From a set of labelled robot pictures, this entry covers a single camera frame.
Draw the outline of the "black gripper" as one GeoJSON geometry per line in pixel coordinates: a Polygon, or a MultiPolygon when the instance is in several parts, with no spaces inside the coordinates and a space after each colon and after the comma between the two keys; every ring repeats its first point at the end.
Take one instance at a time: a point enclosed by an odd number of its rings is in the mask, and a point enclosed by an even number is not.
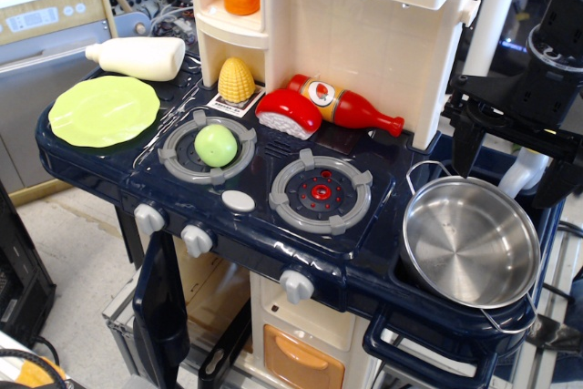
{"type": "Polygon", "coordinates": [[[452,78],[443,115],[455,128],[452,165],[469,176],[486,134],[553,158],[538,183],[534,208],[557,205],[582,186],[582,136],[561,125],[582,88],[582,76],[557,73],[452,78]]]}

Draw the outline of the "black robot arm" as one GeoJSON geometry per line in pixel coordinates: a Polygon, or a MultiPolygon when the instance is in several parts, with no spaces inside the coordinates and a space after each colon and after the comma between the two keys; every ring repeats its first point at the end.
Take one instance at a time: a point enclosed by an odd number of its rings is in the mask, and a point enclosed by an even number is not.
{"type": "Polygon", "coordinates": [[[485,134],[550,157],[532,202],[550,208],[582,185],[582,136],[561,127],[582,89],[582,0],[550,0],[527,52],[517,76],[453,77],[443,114],[454,128],[452,166],[462,177],[485,134]]]}

